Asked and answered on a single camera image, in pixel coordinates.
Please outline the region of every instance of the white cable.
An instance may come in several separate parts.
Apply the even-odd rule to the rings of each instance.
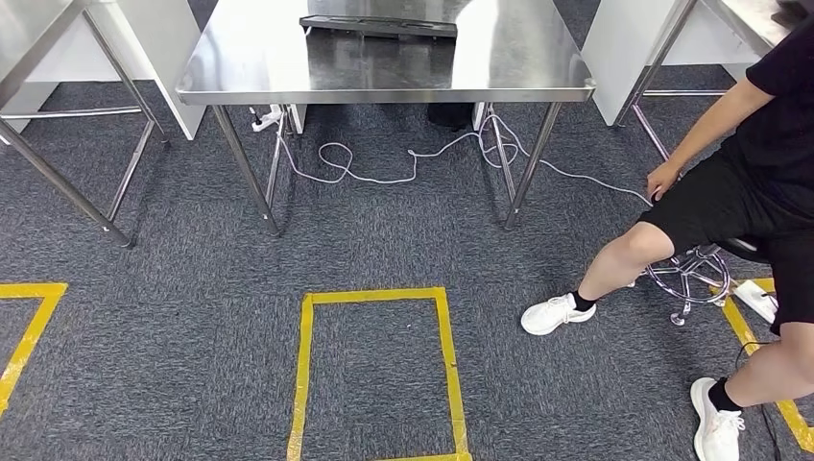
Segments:
[[[458,144],[459,142],[461,142],[462,140],[464,140],[464,139],[466,139],[466,138],[468,138],[470,136],[475,136],[478,139],[478,147],[480,147],[481,155],[483,156],[486,163],[488,163],[489,166],[491,166],[492,168],[501,169],[502,166],[499,163],[493,163],[489,159],[489,156],[488,156],[489,153],[494,152],[495,150],[497,150],[497,146],[490,147],[489,149],[487,149],[486,146],[484,146],[483,132],[487,128],[487,122],[489,122],[492,118],[497,120],[497,122],[500,125],[502,125],[503,128],[505,128],[506,131],[508,131],[512,135],[512,138],[515,141],[515,143],[503,144],[504,148],[514,148],[514,150],[515,150],[512,153],[512,157],[508,159],[508,164],[511,165],[515,161],[515,159],[517,158],[517,154],[520,153],[520,152],[522,152],[523,155],[525,155],[526,157],[530,157],[529,153],[526,152],[526,150],[523,148],[523,145],[520,143],[519,136],[517,136],[517,134],[511,128],[509,128],[509,126],[506,124],[506,122],[504,122],[503,119],[500,118],[496,114],[491,114],[488,117],[486,117],[484,119],[484,121],[483,121],[483,124],[481,125],[480,130],[477,133],[475,133],[475,132],[466,133],[466,134],[464,134],[462,136],[459,136],[458,138],[456,138],[452,142],[450,142],[450,143],[446,144],[445,146],[443,146],[440,149],[440,151],[438,151],[435,154],[417,154],[412,149],[408,150],[407,154],[409,154],[413,158],[413,175],[410,176],[409,178],[404,178],[404,179],[401,179],[401,180],[386,180],[386,181],[385,180],[377,180],[377,179],[374,179],[374,178],[365,178],[365,177],[358,176],[358,175],[354,174],[352,171],[350,171],[350,165],[353,163],[353,151],[351,151],[348,148],[348,146],[346,146],[345,144],[342,144],[340,142],[328,142],[328,143],[324,144],[322,147],[320,147],[320,150],[319,150],[318,154],[320,156],[320,160],[323,163],[325,163],[326,165],[329,165],[329,166],[331,166],[333,168],[336,168],[338,170],[341,170],[342,174],[339,175],[339,178],[337,178],[335,180],[325,180],[325,179],[322,179],[322,178],[317,178],[317,177],[308,175],[307,173],[301,172],[298,169],[295,162],[294,162],[294,157],[291,155],[291,151],[289,150],[288,144],[285,142],[285,139],[281,138],[280,142],[281,142],[283,148],[285,149],[285,153],[286,153],[286,156],[288,157],[289,163],[291,163],[291,168],[299,176],[302,176],[303,178],[306,178],[308,180],[321,182],[321,183],[324,183],[324,184],[337,184],[337,183],[341,182],[345,178],[345,176],[350,176],[350,177],[352,177],[352,178],[354,178],[354,179],[356,179],[358,181],[362,181],[362,182],[374,182],[376,184],[401,184],[401,183],[411,182],[411,181],[414,181],[416,179],[416,176],[418,174],[419,158],[435,158],[435,157],[438,157],[441,154],[443,154],[444,152],[446,152],[446,150],[449,149],[450,147],[454,146],[455,144]],[[347,164],[340,165],[340,164],[334,163],[334,162],[328,160],[327,158],[325,158],[325,156],[323,154],[323,151],[328,147],[339,147],[342,150],[344,150],[345,152],[347,152],[347,155],[348,155]],[[634,195],[639,200],[641,200],[642,202],[647,204],[648,206],[653,205],[653,204],[650,203],[649,200],[647,200],[643,195],[639,194],[638,192],[607,184],[607,183],[599,181],[596,178],[593,178],[591,176],[575,175],[575,174],[572,174],[572,173],[564,172],[563,170],[561,170],[560,168],[557,168],[556,166],[554,166],[551,162],[549,162],[547,160],[540,160],[539,162],[542,163],[543,165],[551,168],[552,170],[554,170],[555,172],[557,172],[557,173],[559,173],[559,174],[561,174],[563,176],[578,179],[578,180],[589,180],[589,181],[592,181],[592,182],[596,182],[597,184],[599,184],[599,185],[601,185],[603,187],[606,187],[606,188],[608,188],[610,190],[615,190],[617,192],[622,192],[622,193],[625,193],[625,194]]]

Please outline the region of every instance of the floor marking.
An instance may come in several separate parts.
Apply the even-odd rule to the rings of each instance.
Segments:
[[[767,293],[775,292],[774,279],[755,279],[753,281],[757,284],[757,286],[763,288],[763,290]],[[743,315],[741,314],[740,309],[738,309],[735,301],[732,299],[732,296],[727,296],[723,311],[724,315],[727,317],[727,320],[730,321],[730,325],[740,340],[741,345],[757,341],[757,338],[754,336],[754,333],[752,333],[752,329],[749,328],[749,325],[746,323],[746,319],[743,318]],[[752,355],[755,351],[760,349],[760,346],[757,344],[751,344],[745,349],[748,355]],[[780,414],[783,416],[783,419],[788,424],[789,429],[791,429],[792,434],[794,434],[794,437],[797,439],[797,443],[800,444],[800,448],[806,451],[814,452],[814,427],[808,426],[805,418],[800,414],[800,410],[798,410],[797,405],[792,400],[783,400],[777,402],[777,406],[780,410]]]
[[[48,324],[54,308],[60,301],[62,294],[68,288],[67,283],[17,283],[0,284],[0,299],[42,298],[42,303],[34,314],[28,328],[12,354],[12,359],[0,376],[0,418],[9,408],[9,398],[12,396],[14,385],[28,363],[28,358],[39,340],[42,331]]]
[[[299,461],[302,455],[302,433],[305,430],[305,406],[308,402],[308,381],[311,370],[311,338],[314,329],[314,305],[340,303],[368,303],[398,300],[435,300],[438,312],[439,335],[446,370],[446,391],[449,400],[449,416],[455,453],[414,458],[398,458],[389,461],[471,461],[467,443],[467,422],[464,419],[464,401],[461,397],[461,381],[455,346],[452,343],[452,325],[449,321],[449,305],[442,287],[409,288],[398,290],[349,291],[338,293],[307,293],[302,299],[302,316],[299,322],[299,353],[297,359],[297,389],[294,395],[294,416],[291,436],[288,439],[286,461]]]

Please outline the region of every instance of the knee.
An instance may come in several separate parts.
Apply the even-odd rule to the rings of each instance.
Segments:
[[[636,224],[617,242],[622,255],[638,263],[650,264],[673,255],[670,238],[652,224]]]

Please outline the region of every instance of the stool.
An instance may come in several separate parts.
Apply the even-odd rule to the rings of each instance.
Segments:
[[[760,241],[754,237],[731,238],[712,245],[696,247],[681,256],[669,259],[669,267],[647,266],[646,273],[667,293],[684,301],[684,308],[670,316],[670,320],[679,327],[684,325],[687,315],[693,304],[714,303],[723,306],[724,299],[730,292],[731,276],[726,262],[718,253],[726,250],[733,255],[752,262],[768,263],[768,258],[760,251]],[[710,268],[717,274],[718,279],[712,279],[700,272],[703,268]],[[681,278],[681,289],[670,286],[661,276],[678,275]],[[695,279],[707,286],[718,288],[714,295],[694,296],[689,282]]]

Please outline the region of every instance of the chrome stool base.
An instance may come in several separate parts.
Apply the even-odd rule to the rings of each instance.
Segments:
[[[687,252],[684,256],[676,256],[670,259],[672,266],[658,267],[647,266],[646,274],[664,291],[670,295],[684,301],[681,312],[676,312],[670,316],[673,324],[681,327],[686,321],[687,315],[692,310],[693,304],[723,303],[730,291],[731,277],[726,262],[718,255],[721,248],[717,245],[707,245],[697,247]],[[721,281],[711,279],[701,274],[702,268],[708,267],[721,277]],[[677,290],[670,286],[661,276],[677,275],[681,278],[682,286]],[[718,288],[718,292],[713,295],[693,296],[690,289],[690,281],[700,281],[706,286]]]

